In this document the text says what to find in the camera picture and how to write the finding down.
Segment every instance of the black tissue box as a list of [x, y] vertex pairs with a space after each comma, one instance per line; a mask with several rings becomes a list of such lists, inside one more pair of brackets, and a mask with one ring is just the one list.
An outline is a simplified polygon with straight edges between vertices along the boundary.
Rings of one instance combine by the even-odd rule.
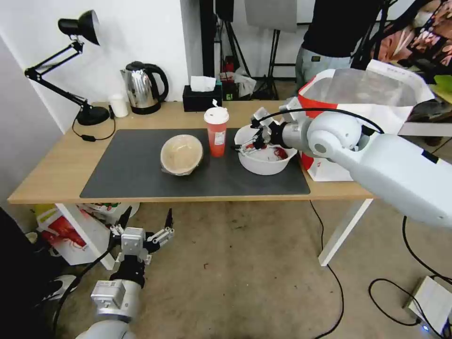
[[220, 85], [216, 85], [211, 92], [193, 92], [190, 86], [184, 87], [182, 101], [185, 112], [204, 112], [213, 107], [212, 100], [217, 101], [217, 105], [223, 103], [223, 93]]

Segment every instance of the gray pants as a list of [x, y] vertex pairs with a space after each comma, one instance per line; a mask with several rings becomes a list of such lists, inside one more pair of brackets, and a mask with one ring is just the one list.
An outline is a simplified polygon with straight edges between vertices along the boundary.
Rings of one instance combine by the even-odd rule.
[[317, 73], [330, 68], [350, 68], [350, 58], [323, 56], [300, 47], [295, 64], [295, 75], [297, 77], [295, 96], [298, 95], [298, 90], [315, 77]]

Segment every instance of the white table leg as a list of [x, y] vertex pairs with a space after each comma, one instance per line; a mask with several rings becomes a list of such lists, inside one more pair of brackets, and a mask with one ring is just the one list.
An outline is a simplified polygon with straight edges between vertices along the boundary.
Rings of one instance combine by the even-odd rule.
[[[86, 242], [93, 252], [94, 258], [100, 257], [108, 248], [110, 231], [101, 225], [97, 220], [87, 220], [75, 204], [55, 204], [80, 237]], [[107, 270], [113, 270], [114, 259], [111, 254], [107, 254], [101, 260]]]
[[345, 238], [355, 227], [358, 220], [366, 212], [373, 199], [366, 199], [364, 201], [353, 203], [352, 207], [348, 210], [341, 223], [336, 227], [328, 243], [324, 247], [322, 253], [319, 255], [319, 261], [321, 266], [327, 266], [333, 255], [345, 241]]

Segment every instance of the black shirt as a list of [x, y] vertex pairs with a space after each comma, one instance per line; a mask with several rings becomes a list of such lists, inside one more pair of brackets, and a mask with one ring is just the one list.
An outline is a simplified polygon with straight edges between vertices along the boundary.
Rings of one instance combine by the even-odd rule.
[[302, 47], [326, 57], [349, 57], [375, 22], [381, 0], [316, 0]]

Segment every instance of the plastic cup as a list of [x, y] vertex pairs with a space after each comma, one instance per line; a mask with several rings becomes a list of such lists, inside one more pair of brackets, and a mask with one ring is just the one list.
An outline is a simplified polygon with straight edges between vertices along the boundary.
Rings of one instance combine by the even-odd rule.
[[209, 108], [204, 114], [209, 136], [210, 154], [213, 157], [219, 158], [225, 154], [226, 123], [228, 120], [229, 113], [224, 107]]
[[127, 109], [126, 100], [120, 93], [110, 95], [108, 101], [113, 109], [114, 116], [117, 118], [123, 118], [129, 114]]

